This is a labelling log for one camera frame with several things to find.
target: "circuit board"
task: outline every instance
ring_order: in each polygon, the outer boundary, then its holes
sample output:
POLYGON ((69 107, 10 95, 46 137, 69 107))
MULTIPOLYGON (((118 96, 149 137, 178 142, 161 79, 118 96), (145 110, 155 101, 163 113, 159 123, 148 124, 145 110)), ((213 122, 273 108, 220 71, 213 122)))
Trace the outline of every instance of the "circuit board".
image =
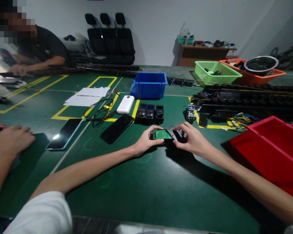
POLYGON ((172 139, 166 130, 153 130, 153 140, 156 139, 172 139))

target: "black smartphone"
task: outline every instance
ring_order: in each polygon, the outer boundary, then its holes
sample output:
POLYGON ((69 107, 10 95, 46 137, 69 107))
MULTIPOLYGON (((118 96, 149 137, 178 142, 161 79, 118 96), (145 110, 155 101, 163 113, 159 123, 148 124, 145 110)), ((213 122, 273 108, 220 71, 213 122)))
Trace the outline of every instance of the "black smartphone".
POLYGON ((134 118, 128 114, 123 114, 111 126, 100 135, 101 139, 108 144, 112 144, 125 130, 132 124, 134 118))
POLYGON ((84 119, 69 119, 60 132, 53 137, 46 150, 63 150, 73 138, 84 119))

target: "white paper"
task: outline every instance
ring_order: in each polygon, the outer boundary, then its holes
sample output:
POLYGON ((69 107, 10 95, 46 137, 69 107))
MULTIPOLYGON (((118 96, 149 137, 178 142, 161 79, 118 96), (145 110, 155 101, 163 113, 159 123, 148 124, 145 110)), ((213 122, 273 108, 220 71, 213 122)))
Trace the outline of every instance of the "white paper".
POLYGON ((86 106, 89 107, 105 97, 109 87, 101 88, 83 88, 78 93, 67 99, 64 106, 86 106))

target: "wooden desk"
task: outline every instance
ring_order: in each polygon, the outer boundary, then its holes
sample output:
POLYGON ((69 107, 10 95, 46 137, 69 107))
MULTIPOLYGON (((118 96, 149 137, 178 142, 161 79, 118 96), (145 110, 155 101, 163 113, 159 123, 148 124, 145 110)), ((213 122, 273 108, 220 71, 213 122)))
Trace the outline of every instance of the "wooden desk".
POLYGON ((180 67, 194 67, 195 61, 213 61, 222 60, 226 58, 230 50, 237 50, 236 48, 222 47, 206 47, 201 45, 181 45, 178 66, 180 67))

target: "seat headrest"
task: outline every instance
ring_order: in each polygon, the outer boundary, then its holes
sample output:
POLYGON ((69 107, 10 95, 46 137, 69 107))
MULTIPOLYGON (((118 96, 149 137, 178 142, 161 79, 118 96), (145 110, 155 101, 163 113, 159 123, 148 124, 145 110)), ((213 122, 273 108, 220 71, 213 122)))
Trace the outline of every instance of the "seat headrest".
POLYGON ((101 19, 102 24, 111 25, 110 17, 108 16, 107 13, 101 13, 100 19, 101 19))
POLYGON ((92 14, 85 14, 85 18, 88 24, 97 25, 97 22, 95 21, 95 18, 92 14))
POLYGON ((125 25, 126 24, 126 20, 125 20, 125 17, 124 17, 123 13, 116 13, 115 14, 115 20, 116 20, 117 24, 120 24, 120 25, 125 25))

